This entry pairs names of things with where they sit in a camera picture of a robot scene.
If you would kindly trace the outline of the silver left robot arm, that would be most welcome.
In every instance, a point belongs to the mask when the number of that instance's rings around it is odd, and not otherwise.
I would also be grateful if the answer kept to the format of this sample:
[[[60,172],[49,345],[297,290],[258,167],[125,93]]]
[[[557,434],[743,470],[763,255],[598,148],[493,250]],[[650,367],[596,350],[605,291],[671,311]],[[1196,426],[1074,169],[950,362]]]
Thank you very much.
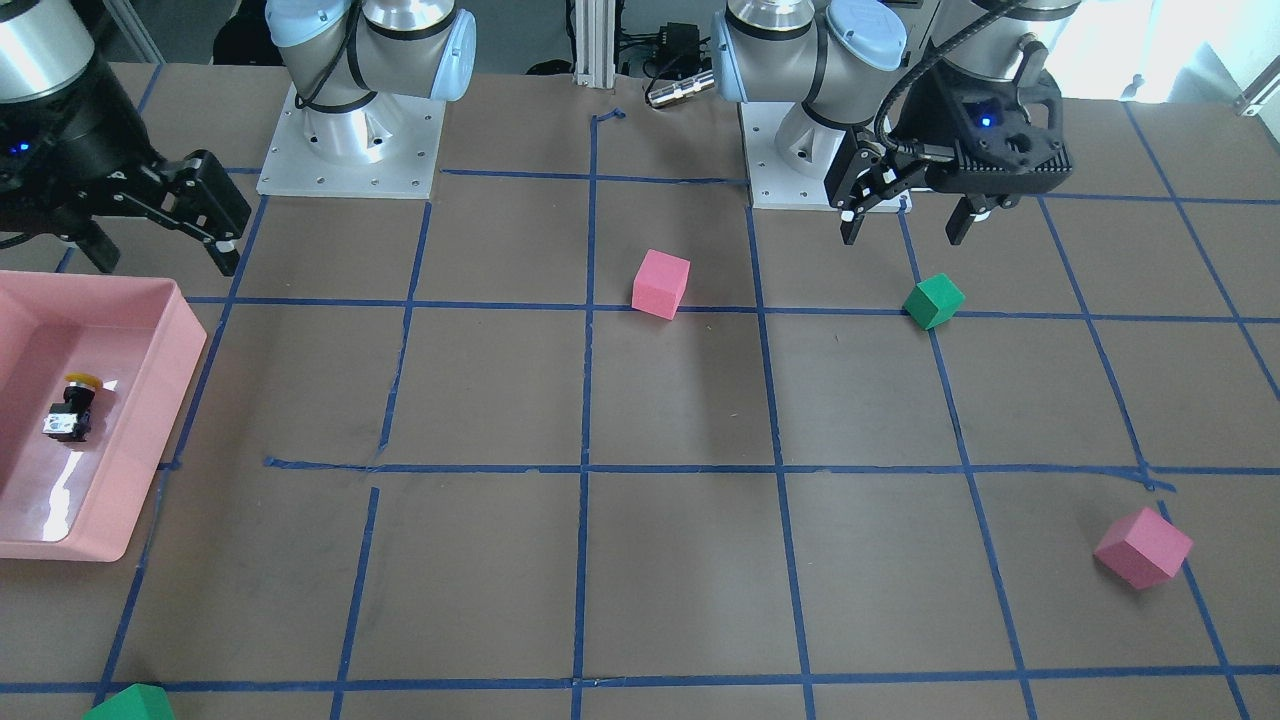
[[[819,179],[854,243],[908,190],[954,195],[960,245],[987,214],[1073,173],[1046,69],[1075,1],[728,1],[710,36],[719,94],[788,102],[780,151]]]

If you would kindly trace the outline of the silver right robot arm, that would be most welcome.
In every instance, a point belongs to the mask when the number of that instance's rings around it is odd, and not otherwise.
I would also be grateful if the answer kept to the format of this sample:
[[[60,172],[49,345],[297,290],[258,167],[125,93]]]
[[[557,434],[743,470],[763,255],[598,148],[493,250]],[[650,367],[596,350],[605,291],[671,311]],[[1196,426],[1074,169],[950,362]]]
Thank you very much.
[[[136,217],[196,240],[230,277],[251,213],[212,152],[172,161],[154,147],[69,1],[3,4],[4,249],[49,234],[111,273],[120,250],[99,219]]]

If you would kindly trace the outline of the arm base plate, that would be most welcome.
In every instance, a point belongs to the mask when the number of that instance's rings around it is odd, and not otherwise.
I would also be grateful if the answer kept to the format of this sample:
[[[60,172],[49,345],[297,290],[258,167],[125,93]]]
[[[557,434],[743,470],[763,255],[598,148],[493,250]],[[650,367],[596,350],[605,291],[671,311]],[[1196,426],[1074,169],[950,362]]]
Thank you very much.
[[[447,102],[378,95],[346,114],[294,105],[289,90],[262,161],[264,196],[429,200]]]
[[[741,102],[739,115],[751,205],[833,211],[826,174],[844,132],[814,120],[799,102]]]

